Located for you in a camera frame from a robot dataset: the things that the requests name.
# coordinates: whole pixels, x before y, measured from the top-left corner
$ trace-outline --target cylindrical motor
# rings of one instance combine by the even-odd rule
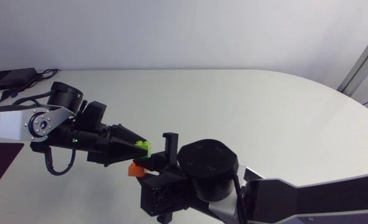
[[[205,139],[188,144],[181,148],[177,159],[200,199],[216,202],[234,189],[238,159],[221,142]]]
[[[50,95],[48,105],[63,106],[73,113],[77,113],[83,98],[83,93],[80,90],[61,82],[54,82],[51,90],[54,90],[55,93]]]

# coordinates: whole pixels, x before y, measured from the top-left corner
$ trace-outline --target orange block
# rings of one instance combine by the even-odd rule
[[[145,173],[145,168],[137,165],[135,162],[128,167],[128,175],[130,177],[144,177]]]

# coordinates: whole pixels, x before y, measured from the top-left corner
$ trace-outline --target black power adapter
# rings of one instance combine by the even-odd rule
[[[34,68],[0,71],[0,90],[20,88],[38,76]]]

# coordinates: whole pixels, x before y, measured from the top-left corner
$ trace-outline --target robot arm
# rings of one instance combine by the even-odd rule
[[[47,105],[36,101],[46,96]],[[368,223],[368,176],[296,187],[240,166],[236,154],[213,139],[185,145],[178,152],[175,133],[163,134],[163,152],[147,156],[148,150],[136,145],[144,138],[120,124],[102,124],[106,105],[87,104],[82,96],[55,82],[46,94],[1,106],[0,138],[30,141],[33,151],[44,153],[54,175],[71,168],[76,150],[87,151],[87,161],[105,167],[134,159],[137,166],[159,172],[136,178],[141,208],[160,223],[169,223],[173,212],[190,207],[227,224]],[[35,105],[20,105],[25,101]],[[72,150],[65,171],[54,171],[50,146]]]

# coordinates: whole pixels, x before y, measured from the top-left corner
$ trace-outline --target green block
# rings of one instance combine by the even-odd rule
[[[135,146],[138,146],[140,148],[146,149],[148,151],[148,155],[143,156],[143,157],[140,157],[140,159],[151,157],[151,143],[149,141],[145,141],[145,142],[143,142],[143,141],[137,141],[135,143]]]

